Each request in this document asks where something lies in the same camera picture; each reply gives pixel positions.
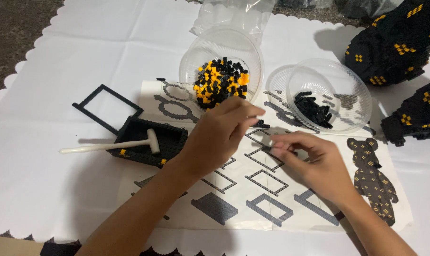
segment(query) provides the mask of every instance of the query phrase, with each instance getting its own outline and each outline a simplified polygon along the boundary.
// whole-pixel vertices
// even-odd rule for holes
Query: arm
[[[264,113],[247,101],[232,97],[204,114],[182,151],[109,216],[76,255],[138,255],[155,224],[178,197],[222,166],[237,150],[248,127],[258,122],[248,117]]]
[[[352,185],[337,146],[309,133],[273,135],[271,153],[291,166],[318,195],[334,203],[354,228],[369,256],[417,256],[401,237],[374,213]],[[303,149],[310,162],[291,151]]]

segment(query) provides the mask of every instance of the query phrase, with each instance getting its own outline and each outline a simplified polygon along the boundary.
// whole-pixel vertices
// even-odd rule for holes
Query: left hand
[[[265,114],[246,100],[233,96],[202,115],[182,151],[171,161],[202,178],[224,165],[239,146],[246,130]]]

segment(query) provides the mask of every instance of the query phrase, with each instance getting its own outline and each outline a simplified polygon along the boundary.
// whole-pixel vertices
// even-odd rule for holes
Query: bear illustration
[[[378,170],[381,168],[375,154],[378,142],[372,138],[365,141],[349,138],[347,144],[354,152],[352,161],[358,167],[354,175],[355,189],[360,195],[367,196],[373,211],[392,226],[395,223],[392,203],[398,202],[398,196],[389,179]]]

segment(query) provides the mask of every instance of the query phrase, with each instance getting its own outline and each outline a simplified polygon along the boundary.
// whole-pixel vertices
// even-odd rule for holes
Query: white tablecloth
[[[58,154],[76,137],[81,143],[114,139],[71,103],[102,83],[136,101],[139,95],[131,92],[140,91],[143,80],[177,81],[180,58],[195,39],[188,30],[198,9],[184,0],[65,1],[15,80],[7,80],[14,82],[0,93],[0,234],[9,229],[17,238],[32,233],[38,241],[83,241],[109,216],[126,161],[105,152]],[[304,59],[342,58],[359,31],[272,15],[261,45],[264,78]],[[372,89],[385,113],[430,82],[430,64],[425,71],[413,81]],[[108,101],[90,108],[121,125],[126,116],[115,115]],[[404,147],[388,147],[415,221],[400,235],[417,253],[430,255],[430,140],[407,138]],[[149,244],[159,253],[177,247],[183,255],[358,254],[346,234],[314,231],[157,229]]]

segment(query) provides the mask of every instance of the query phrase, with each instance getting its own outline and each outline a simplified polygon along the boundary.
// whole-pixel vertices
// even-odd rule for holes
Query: white plastic hammer
[[[138,140],[138,141],[127,141],[122,143],[115,144],[98,144],[93,146],[83,146],[79,148],[62,148],[60,149],[60,154],[69,154],[69,153],[82,153],[82,152],[90,152],[97,150],[108,150],[113,148],[131,148],[139,145],[150,145],[150,149],[152,150],[152,154],[158,154],[159,144],[158,139],[153,129],[147,130],[146,140]]]

